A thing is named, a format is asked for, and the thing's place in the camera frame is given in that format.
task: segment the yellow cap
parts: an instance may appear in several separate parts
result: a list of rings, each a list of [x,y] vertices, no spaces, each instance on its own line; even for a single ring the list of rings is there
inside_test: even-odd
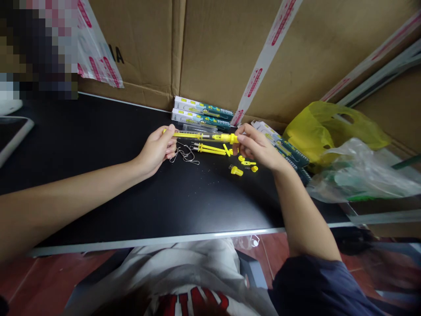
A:
[[[239,175],[239,176],[242,176],[243,175],[243,171],[242,170],[240,170],[240,169],[238,169],[237,167],[232,167],[232,169],[231,169],[231,174],[236,174],[236,175]]]

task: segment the red and white tape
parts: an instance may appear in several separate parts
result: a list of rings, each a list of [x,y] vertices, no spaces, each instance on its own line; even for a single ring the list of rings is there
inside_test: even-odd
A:
[[[237,113],[231,121],[231,125],[237,126],[241,122],[241,119],[249,108],[251,101],[253,101],[256,91],[259,89],[260,83],[262,82],[266,71],[269,69],[273,57],[275,57],[302,1],[303,0],[282,1],[263,49],[260,52],[253,72],[250,75],[246,89],[241,97]]]
[[[329,101],[339,91],[345,88],[350,82],[356,79],[364,71],[369,69],[374,63],[381,60],[388,52],[395,48],[408,35],[410,35],[417,27],[421,25],[421,10],[414,14],[408,21],[404,23],[396,32],[394,32],[378,49],[376,49],[370,56],[364,59],[353,71],[351,71],[345,78],[337,83],[329,92],[327,92],[321,101]]]

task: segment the cardboard wall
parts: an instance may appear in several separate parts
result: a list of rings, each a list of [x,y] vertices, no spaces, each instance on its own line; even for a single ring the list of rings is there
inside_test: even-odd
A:
[[[407,70],[355,109],[376,121],[394,140],[421,154],[421,65]]]
[[[170,110],[175,94],[236,110],[281,0],[90,0],[126,89],[79,90]],[[416,0],[304,0],[246,113],[289,123],[383,43]]]

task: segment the navy sleeve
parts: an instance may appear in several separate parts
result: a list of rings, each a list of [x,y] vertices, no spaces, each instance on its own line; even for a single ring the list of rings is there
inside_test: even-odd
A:
[[[269,296],[283,315],[382,315],[340,261],[311,256],[288,258]]]

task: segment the right hand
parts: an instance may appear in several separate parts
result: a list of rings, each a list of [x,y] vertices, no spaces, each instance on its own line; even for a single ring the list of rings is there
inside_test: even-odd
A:
[[[232,145],[234,156],[240,152],[244,158],[256,159],[273,172],[286,172],[294,168],[261,132],[250,124],[243,124],[235,131],[238,144]]]

